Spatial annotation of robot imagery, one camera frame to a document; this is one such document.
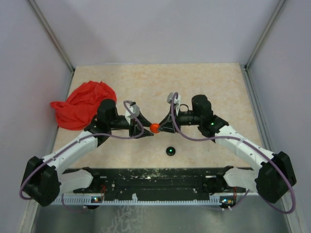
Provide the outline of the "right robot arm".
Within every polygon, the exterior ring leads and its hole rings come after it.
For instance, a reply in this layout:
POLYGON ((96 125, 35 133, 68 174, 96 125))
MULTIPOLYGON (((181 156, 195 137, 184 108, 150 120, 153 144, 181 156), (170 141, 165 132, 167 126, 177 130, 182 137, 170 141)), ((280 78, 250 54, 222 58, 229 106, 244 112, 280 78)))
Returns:
POLYGON ((160 123, 160 131, 181 133, 182 126, 197 126, 205 141, 211 140, 224 146, 244 160, 250 170, 228 166, 219 175, 218 188, 228 192, 233 187, 257 192, 269 203, 276 203, 287 192, 293 193, 296 184, 294 169, 289 156, 275 153, 248 140, 227 121, 214 114, 211 102, 205 95, 191 99, 192 109, 181 111, 181 97, 170 93, 167 103, 171 108, 160 123))

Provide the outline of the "orange earbud charging case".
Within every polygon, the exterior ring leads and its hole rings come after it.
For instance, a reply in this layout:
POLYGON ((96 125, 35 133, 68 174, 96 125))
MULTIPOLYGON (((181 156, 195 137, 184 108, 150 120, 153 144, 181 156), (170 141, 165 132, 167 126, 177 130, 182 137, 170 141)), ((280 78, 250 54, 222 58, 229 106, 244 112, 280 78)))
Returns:
POLYGON ((152 133, 159 133, 160 125, 158 123, 152 123, 149 128, 152 133))

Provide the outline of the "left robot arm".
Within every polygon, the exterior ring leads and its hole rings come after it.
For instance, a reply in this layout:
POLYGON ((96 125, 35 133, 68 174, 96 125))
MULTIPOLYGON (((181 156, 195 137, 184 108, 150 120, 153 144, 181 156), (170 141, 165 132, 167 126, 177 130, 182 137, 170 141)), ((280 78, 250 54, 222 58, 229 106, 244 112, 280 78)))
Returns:
POLYGON ((78 159, 113 137, 113 130, 127 130, 127 140, 152 136, 147 128, 151 126, 135 102, 124 101, 125 115, 119 115, 116 102, 103 100, 95 116, 84 130, 61 149, 38 158, 32 157, 26 165, 19 195, 24 200, 35 200, 42 207, 50 205, 65 193, 87 189, 94 193, 101 187, 101 180, 95 172, 85 167, 76 172, 66 169, 78 159))

